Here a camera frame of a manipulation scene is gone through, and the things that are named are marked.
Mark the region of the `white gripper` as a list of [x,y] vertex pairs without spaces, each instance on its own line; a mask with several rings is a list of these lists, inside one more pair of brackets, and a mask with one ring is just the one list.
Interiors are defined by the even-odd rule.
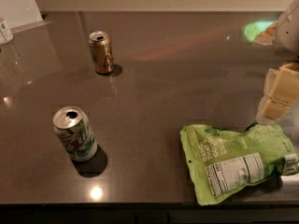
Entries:
[[[273,49],[283,60],[299,61],[299,0],[293,0],[279,16]],[[272,101],[292,105],[299,98],[299,63],[270,68],[263,92]]]

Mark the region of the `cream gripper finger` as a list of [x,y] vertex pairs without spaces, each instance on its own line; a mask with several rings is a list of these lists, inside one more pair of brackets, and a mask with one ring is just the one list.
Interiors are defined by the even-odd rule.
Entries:
[[279,120],[289,108],[289,104],[272,100],[269,96],[264,96],[258,105],[256,119]]

